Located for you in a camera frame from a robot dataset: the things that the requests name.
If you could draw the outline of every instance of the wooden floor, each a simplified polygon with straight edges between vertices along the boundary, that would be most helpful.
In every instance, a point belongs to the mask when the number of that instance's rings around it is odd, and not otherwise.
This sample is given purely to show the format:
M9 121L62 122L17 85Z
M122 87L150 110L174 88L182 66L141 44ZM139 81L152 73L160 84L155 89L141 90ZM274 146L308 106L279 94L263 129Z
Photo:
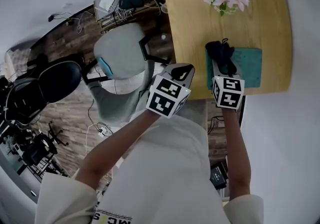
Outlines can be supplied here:
M154 20L145 20L140 22L142 28L147 33L155 27ZM102 36L101 29L96 23L95 18L89 14L82 17L82 32L76 32L77 25L66 26L61 25L47 36L41 39L33 48L30 54L30 60L36 58L39 53L48 55L49 61L73 54L82 53L86 63L94 58L93 47L96 41ZM161 39L161 35L166 34L166 40ZM161 28L159 32L149 43L152 55L160 57L170 57L174 60L174 48L171 39L171 30L168 17L163 15ZM113 81L108 81L104 85L106 89L113 90ZM129 80L127 84L122 84L123 88L120 93L127 93L126 89L129 85L134 86L134 82ZM55 131L63 130L59 138L63 142L68 142L69 146L58 145L58 155L56 156L60 164L72 176L79 168L81 161L87 152L98 145L102 138L98 136L98 132L92 126L88 118L88 109L93 102L93 97L83 81L78 88L66 98L57 103L49 104L42 111L41 117L37 124L33 126L46 133L49 129L48 123L53 122ZM211 118L221 115L221 110L215 107L214 100L207 100L208 105L208 127L210 127ZM99 122L97 106L94 103L90 109L90 117L94 122ZM210 162L215 163L225 159L226 156L226 139L223 127L218 127L220 122L215 121L216 125L209 137L209 158ZM111 127L113 131L117 131L120 127Z

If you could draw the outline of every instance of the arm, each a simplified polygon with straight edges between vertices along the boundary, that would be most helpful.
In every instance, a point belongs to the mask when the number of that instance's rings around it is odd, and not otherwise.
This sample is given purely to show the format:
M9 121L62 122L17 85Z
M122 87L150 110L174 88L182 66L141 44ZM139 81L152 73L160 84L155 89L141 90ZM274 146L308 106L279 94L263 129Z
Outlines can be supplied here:
M250 194L251 167L234 110L222 108L228 154L230 200Z
M100 179L160 115L145 110L135 120L96 146L83 160L76 180L97 189Z

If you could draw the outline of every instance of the yellow wooden tabletop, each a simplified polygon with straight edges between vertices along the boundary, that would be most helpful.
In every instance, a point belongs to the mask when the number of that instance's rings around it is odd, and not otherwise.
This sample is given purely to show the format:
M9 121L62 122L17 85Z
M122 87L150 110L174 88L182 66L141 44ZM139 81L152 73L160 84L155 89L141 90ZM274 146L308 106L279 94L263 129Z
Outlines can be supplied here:
M177 63L190 63L195 75L190 99L213 98L207 88L205 45L229 39L236 48L262 49L259 88L246 95L286 91L290 85L292 36L287 0L251 0L244 12L220 16L203 0L166 0Z

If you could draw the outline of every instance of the black office chair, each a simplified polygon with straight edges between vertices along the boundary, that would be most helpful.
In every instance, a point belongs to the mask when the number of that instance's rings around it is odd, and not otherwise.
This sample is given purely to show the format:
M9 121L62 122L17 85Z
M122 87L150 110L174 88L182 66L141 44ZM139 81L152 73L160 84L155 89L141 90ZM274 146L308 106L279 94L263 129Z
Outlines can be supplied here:
M50 153L51 156L47 159L47 162L50 162L52 157L58 152L52 140L43 133L40 133L30 144L24 147L22 159L28 166L38 165Z
M4 118L28 125L49 103L55 103L79 85L83 58L77 54L38 65L11 85L5 102Z

